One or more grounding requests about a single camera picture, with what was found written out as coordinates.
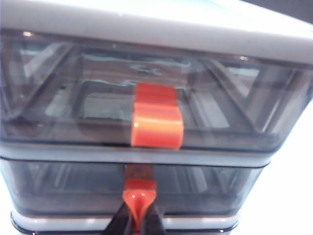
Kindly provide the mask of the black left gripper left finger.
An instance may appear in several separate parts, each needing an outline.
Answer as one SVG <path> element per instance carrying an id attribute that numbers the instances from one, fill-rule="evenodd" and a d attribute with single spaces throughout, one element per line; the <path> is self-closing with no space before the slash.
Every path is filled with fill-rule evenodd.
<path id="1" fill-rule="evenodd" d="M 102 235 L 132 235 L 133 216 L 126 203 L 123 203 Z"/>

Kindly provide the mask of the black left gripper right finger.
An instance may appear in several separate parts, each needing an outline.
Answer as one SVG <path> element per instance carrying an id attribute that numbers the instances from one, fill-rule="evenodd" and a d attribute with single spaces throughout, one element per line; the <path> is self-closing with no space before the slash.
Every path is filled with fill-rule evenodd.
<path id="1" fill-rule="evenodd" d="M 145 216 L 143 218 L 143 234 L 144 235 L 164 234 L 162 220 L 157 212 L 155 205 L 149 206 L 145 213 Z"/>

